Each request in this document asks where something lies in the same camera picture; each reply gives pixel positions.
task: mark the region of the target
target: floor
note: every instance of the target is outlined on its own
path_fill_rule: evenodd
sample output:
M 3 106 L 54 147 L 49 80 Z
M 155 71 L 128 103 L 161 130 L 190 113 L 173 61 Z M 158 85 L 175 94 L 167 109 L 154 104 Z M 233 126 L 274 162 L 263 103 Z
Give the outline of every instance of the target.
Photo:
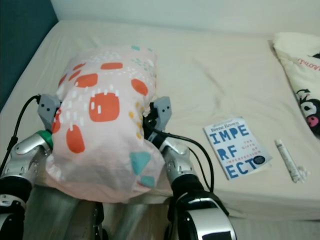
M 57 190 L 36 188 L 29 199 L 23 239 L 65 239 L 68 223 L 77 203 L 77 199 Z M 123 211 L 122 204 L 104 205 L 105 220 L 102 224 L 108 232 L 113 233 Z M 320 222 L 315 221 L 263 221 L 233 217 L 230 219 L 238 240 L 318 240 L 320 236 Z M 127 240 L 162 240 L 166 226 L 167 206 L 150 205 Z

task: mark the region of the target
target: mattress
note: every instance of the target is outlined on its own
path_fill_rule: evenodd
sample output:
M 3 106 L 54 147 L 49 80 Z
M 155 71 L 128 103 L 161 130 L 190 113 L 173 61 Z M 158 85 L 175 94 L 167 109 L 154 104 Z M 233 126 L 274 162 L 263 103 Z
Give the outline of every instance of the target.
M 38 93 L 54 94 L 69 59 L 104 45 L 137 45 L 158 55 L 157 97 L 169 96 L 172 117 L 166 131 L 192 138 L 208 151 L 215 193 L 232 216 L 252 219 L 320 219 L 320 141 L 312 134 L 272 50 L 272 36 L 191 31 L 172 28 L 60 21 L 46 36 L 20 77 L 0 114 L 1 152 L 5 150 L 25 101 Z M 271 166 L 227 180 L 203 127 L 243 117 L 272 155 Z M 37 104 L 25 112 L 20 140 L 43 129 Z M 274 144 L 281 139 L 297 165 L 311 172 L 293 183 Z M 207 178 L 207 160 L 196 147 Z M 197 161 L 192 158 L 204 183 Z M 171 193 L 160 189 L 133 203 L 162 203 Z

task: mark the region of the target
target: pillow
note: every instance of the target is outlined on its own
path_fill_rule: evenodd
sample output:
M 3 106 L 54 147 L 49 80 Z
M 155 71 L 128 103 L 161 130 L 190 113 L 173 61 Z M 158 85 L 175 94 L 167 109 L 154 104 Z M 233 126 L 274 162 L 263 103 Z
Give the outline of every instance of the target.
M 320 136 L 320 37 L 281 32 L 273 44 L 307 124 Z
M 78 199 L 117 203 L 156 186 L 164 166 L 144 139 L 143 111 L 156 91 L 156 55 L 103 47 L 70 60 L 56 92 L 47 184 Z

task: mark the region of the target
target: white tube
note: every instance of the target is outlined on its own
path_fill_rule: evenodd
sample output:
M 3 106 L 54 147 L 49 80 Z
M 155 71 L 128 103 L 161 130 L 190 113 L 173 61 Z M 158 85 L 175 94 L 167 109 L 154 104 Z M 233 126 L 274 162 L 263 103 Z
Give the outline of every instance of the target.
M 283 142 L 280 139 L 275 140 L 274 143 L 278 148 L 280 155 L 286 165 L 286 168 L 290 173 L 292 181 L 294 181 L 295 183 L 299 182 L 301 180 L 299 170 L 295 162 L 293 161 L 287 147 L 283 144 Z

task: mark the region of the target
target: white wall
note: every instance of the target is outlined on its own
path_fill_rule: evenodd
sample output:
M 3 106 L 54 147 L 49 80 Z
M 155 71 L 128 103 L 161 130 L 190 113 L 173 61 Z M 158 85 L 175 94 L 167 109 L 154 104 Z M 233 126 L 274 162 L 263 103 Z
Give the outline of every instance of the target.
M 51 0 L 59 20 L 320 35 L 320 0 Z

